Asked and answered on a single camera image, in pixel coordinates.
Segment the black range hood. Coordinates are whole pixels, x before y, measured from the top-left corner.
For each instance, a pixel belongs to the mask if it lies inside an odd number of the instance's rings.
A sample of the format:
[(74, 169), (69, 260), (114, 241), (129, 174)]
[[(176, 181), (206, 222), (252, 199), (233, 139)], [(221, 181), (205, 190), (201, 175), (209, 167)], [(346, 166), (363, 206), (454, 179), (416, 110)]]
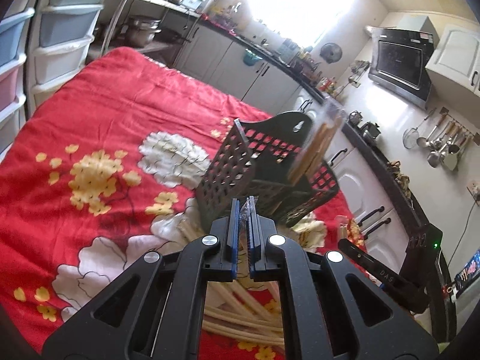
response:
[(434, 52), (434, 35), (399, 28), (374, 28), (368, 77), (411, 104), (426, 109), (431, 78), (425, 66)]

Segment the white upper cabinet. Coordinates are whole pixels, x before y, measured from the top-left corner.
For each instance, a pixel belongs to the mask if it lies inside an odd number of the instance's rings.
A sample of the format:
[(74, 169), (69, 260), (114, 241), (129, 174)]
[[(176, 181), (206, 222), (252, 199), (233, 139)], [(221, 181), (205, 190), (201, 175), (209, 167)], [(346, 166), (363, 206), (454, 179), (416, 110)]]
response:
[(479, 32), (448, 24), (426, 70), (442, 98), (474, 94), (479, 87)]

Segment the metal kettle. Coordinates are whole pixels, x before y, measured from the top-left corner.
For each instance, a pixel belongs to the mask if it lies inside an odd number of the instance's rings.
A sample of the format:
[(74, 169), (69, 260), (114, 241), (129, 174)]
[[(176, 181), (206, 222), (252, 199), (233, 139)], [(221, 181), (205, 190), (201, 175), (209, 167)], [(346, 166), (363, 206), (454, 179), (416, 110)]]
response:
[(348, 123), (360, 134), (362, 139), (371, 147), (377, 145), (380, 136), (380, 127), (377, 123), (365, 122), (361, 124), (363, 115), (359, 111), (352, 111), (348, 116)]

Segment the hanging metal ladles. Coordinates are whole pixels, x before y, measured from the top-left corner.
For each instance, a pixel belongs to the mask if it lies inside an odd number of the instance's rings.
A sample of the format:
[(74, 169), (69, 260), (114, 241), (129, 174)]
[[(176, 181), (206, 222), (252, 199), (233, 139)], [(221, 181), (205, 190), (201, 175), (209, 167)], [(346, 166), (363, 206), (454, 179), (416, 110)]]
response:
[(403, 147), (407, 150), (420, 148), (428, 150), (427, 163), (436, 168), (443, 166), (450, 172), (457, 172), (465, 151), (471, 143), (479, 146), (479, 133), (473, 133), (442, 107), (439, 118), (426, 136), (421, 136), (421, 126), (436, 113), (433, 108), (416, 127), (403, 132)]

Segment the plastic drawer tower left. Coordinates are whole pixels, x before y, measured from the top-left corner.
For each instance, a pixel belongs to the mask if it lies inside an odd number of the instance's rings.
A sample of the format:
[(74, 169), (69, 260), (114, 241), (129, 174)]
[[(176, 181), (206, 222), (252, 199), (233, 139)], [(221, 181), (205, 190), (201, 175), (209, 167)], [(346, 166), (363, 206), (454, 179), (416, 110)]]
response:
[(1, 21), (1, 159), (4, 159), (25, 123), (25, 47), (32, 7)]

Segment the metal shelf rack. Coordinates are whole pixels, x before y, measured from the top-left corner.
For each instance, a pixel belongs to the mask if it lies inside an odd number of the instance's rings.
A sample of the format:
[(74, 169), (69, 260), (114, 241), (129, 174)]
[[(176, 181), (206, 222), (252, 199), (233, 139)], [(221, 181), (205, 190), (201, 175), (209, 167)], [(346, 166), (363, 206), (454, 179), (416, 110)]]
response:
[[(157, 7), (163, 8), (163, 16), (161, 19), (152, 19), (146, 16), (140, 16), (136, 19), (129, 19), (127, 16), (127, 24), (132, 23), (133, 27), (137, 27), (142, 31), (150, 31), (151, 33), (155, 31), (156, 33), (160, 32), (160, 25), (163, 20), (167, 17), (170, 11), (181, 13), (187, 16), (187, 20), (190, 18), (194, 18), (196, 21), (199, 20), (200, 14), (197, 13), (196, 10), (187, 8), (185, 6), (168, 2), (168, 0), (135, 0), (140, 2), (147, 2), (149, 4), (155, 5)], [(100, 48), (99, 56), (103, 57), (108, 52), (110, 47), (110, 43), (114, 34), (116, 33), (117, 24), (119, 23), (120, 16), (125, 9), (128, 0), (120, 0), (116, 9), (112, 14), (112, 18), (110, 19), (104, 33), (103, 43)]]

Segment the plastic drawer tower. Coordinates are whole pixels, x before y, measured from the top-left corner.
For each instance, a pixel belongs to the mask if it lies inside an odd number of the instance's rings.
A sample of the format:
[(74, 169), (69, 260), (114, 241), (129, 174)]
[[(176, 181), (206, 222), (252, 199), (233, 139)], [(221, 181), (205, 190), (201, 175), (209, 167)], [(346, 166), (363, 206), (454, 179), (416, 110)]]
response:
[(25, 72), (30, 113), (85, 66), (103, 1), (37, 0)]
[(4, 159), (25, 123), (25, 47), (32, 7), (1, 21), (1, 159)]

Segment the white lower kitchen cabinets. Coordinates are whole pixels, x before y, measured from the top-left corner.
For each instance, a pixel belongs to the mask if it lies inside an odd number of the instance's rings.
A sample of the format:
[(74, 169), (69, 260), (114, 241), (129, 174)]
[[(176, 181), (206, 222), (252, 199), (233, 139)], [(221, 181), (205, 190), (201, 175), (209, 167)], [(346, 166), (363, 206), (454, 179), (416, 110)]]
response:
[[(270, 115), (297, 110), (303, 100), (310, 102), (306, 108), (309, 116), (320, 109), (312, 89), (295, 80), (272, 55), (207, 22), (192, 26), (174, 65)], [(345, 125), (326, 158), (366, 238), (368, 253), (399, 271), (406, 257), (408, 233), (393, 197), (393, 182), (378, 154)]]

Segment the plastic drawer tower right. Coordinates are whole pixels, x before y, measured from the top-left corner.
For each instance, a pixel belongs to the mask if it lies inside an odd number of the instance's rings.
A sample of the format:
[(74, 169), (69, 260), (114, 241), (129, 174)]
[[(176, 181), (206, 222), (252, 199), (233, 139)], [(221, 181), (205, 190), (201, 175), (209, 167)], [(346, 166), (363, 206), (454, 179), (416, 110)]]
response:
[(30, 113), (85, 66), (103, 1), (37, 0), (25, 72)]

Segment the wrapped chopsticks on cloth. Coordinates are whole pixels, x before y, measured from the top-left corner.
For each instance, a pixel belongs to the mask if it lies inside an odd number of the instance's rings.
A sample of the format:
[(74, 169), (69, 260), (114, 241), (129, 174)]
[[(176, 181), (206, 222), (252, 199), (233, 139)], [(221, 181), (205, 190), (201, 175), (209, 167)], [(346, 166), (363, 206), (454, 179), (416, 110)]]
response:
[(250, 317), (249, 311), (253, 311), (262, 320), (279, 322), (280, 317), (266, 310), (238, 281), (210, 282), (209, 286), (239, 314)]
[(207, 306), (203, 311), (202, 329), (216, 335), (251, 343), (285, 345), (283, 328), (278, 320), (265, 321)]
[(182, 236), (184, 236), (187, 242), (192, 242), (205, 236), (204, 230), (202, 230), (202, 228), (199, 228), (195, 223), (193, 223), (187, 218), (183, 218), (180, 220), (178, 228), (180, 229)]

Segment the steel pot on shelf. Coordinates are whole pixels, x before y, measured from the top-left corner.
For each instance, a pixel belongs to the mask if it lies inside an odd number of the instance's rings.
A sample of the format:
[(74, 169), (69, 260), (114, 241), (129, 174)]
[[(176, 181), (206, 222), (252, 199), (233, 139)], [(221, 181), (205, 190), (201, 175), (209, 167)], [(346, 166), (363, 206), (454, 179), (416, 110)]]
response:
[(130, 47), (143, 48), (151, 44), (155, 35), (161, 32), (159, 19), (135, 15), (127, 19), (124, 43)]

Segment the chopsticks pair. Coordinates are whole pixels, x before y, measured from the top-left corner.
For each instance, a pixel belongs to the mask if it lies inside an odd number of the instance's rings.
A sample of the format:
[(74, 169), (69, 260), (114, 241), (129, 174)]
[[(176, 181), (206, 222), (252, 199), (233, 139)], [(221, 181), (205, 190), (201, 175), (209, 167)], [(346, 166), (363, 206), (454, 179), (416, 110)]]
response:
[(248, 270), (250, 278), (256, 277), (256, 263), (261, 257), (260, 233), (254, 196), (247, 197), (240, 212), (240, 228), (247, 242)]

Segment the red floral cloth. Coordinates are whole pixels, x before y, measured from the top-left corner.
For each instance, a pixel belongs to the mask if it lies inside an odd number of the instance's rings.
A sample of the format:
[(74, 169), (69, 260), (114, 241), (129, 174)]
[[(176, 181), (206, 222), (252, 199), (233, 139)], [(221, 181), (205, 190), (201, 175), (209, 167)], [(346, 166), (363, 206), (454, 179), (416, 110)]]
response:
[[(127, 47), (89, 64), (43, 103), (1, 163), (1, 357), (44, 359), (46, 340), (143, 254), (167, 256), (190, 243), (181, 219), (208, 235), (199, 182), (236, 119), (270, 118)], [(245, 202), (233, 200), (240, 204), (233, 281), (282, 327), (278, 284), (249, 275)], [(337, 249), (330, 226), (350, 213), (339, 189), (293, 227), (275, 225), (317, 254)], [(288, 359), (285, 346), (202, 328), (196, 359), (276, 356)]]

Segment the black plastic utensil basket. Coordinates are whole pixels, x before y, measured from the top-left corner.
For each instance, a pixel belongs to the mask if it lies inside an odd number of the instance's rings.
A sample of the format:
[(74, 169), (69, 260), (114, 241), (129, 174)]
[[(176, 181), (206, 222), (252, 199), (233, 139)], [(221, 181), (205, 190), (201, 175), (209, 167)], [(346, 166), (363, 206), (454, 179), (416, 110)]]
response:
[(234, 198), (256, 198), (259, 215), (289, 228), (339, 192), (325, 162), (293, 184), (288, 173), (312, 129), (312, 119), (287, 111), (259, 122), (236, 119), (195, 190), (202, 228), (230, 212)]

